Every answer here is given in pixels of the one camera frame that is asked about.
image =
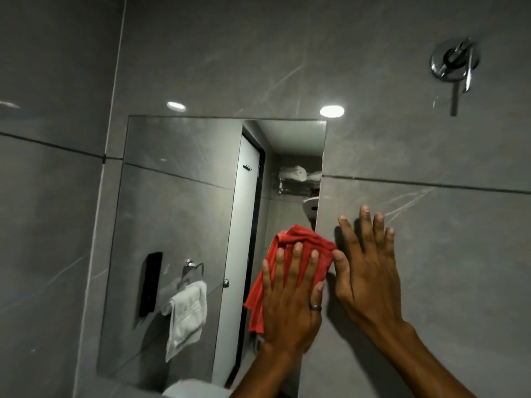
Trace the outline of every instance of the forearm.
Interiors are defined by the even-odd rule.
[[[408,323],[375,336],[373,341],[417,398],[475,398],[430,353]]]
[[[236,388],[231,398],[274,398],[291,369],[295,366],[293,355],[276,352],[263,344],[253,365]]]

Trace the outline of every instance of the door frame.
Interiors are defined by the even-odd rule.
[[[242,135],[249,141],[249,143],[256,148],[260,154],[259,159],[259,170],[258,170],[258,179],[256,180],[256,192],[254,194],[254,209],[253,209],[253,220],[251,224],[251,238],[249,240],[249,255],[247,259],[247,273],[245,274],[245,287],[243,292],[243,302],[242,302],[242,316],[240,317],[240,329],[238,331],[238,348],[236,350],[236,363],[230,372],[229,378],[227,379],[225,386],[230,386],[238,370],[240,369],[240,364],[242,363],[242,353],[243,353],[243,342],[245,340],[245,325],[247,317],[247,309],[243,307],[243,303],[247,300],[247,296],[251,290],[251,275],[253,272],[253,261],[254,261],[254,251],[256,247],[256,232],[258,230],[258,216],[260,213],[260,200],[262,199],[262,184],[264,176],[264,167],[266,162],[266,152],[260,145],[260,143],[253,137],[251,132],[247,129],[245,125],[242,125]]]

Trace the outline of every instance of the mirror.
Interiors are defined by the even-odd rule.
[[[237,386],[261,341],[242,304],[271,241],[296,224],[315,227],[325,129],[310,120],[129,118],[99,374],[169,397],[190,379]],[[201,326],[179,321],[183,296],[194,296]],[[172,326],[188,332],[168,347]],[[297,390],[295,372],[282,391]]]

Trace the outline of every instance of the towel ring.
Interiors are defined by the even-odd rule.
[[[186,275],[188,275],[188,273],[191,270],[198,269],[199,267],[201,267],[201,278],[203,278],[203,275],[204,275],[204,265],[203,265],[203,263],[196,264],[196,263],[193,263],[192,260],[186,260],[185,264],[184,264],[184,267],[183,267],[183,276],[182,276],[181,279],[183,279]]]

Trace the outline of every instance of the left hand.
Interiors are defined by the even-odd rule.
[[[286,285],[282,248],[277,249],[274,287],[268,262],[264,260],[262,264],[265,343],[275,352],[289,355],[294,363],[308,351],[321,326],[321,313],[311,310],[311,305],[321,307],[324,287],[323,282],[318,282],[312,289],[319,261],[317,250],[312,252],[301,284],[297,286],[301,255],[302,243],[296,243]]]

